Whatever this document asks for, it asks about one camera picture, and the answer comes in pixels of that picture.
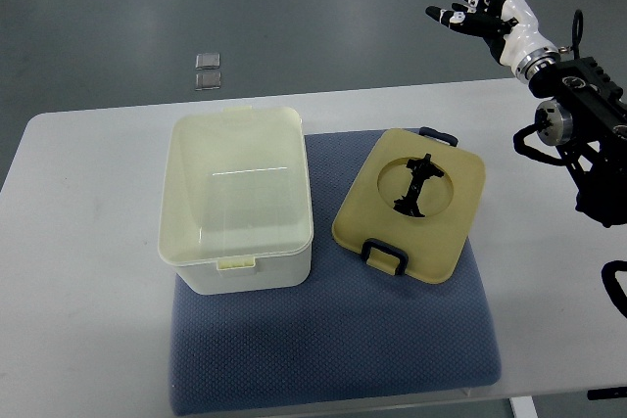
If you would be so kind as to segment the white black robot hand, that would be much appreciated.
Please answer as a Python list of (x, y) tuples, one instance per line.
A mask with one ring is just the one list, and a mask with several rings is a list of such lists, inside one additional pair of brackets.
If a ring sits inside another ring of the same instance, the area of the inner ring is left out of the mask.
[(523, 83), (559, 60), (525, 0), (458, 0), (449, 9), (429, 6), (425, 13), (456, 33), (483, 39), (493, 59)]

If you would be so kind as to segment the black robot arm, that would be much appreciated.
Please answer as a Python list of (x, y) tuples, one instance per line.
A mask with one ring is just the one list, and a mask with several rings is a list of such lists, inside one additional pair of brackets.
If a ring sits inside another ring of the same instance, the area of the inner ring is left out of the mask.
[(603, 227), (626, 223), (626, 104), (623, 89), (592, 57), (580, 54), (583, 13), (573, 16), (573, 58), (545, 53), (524, 70), (542, 100), (534, 122), (513, 135), (514, 151), (567, 169), (578, 189), (575, 209)]

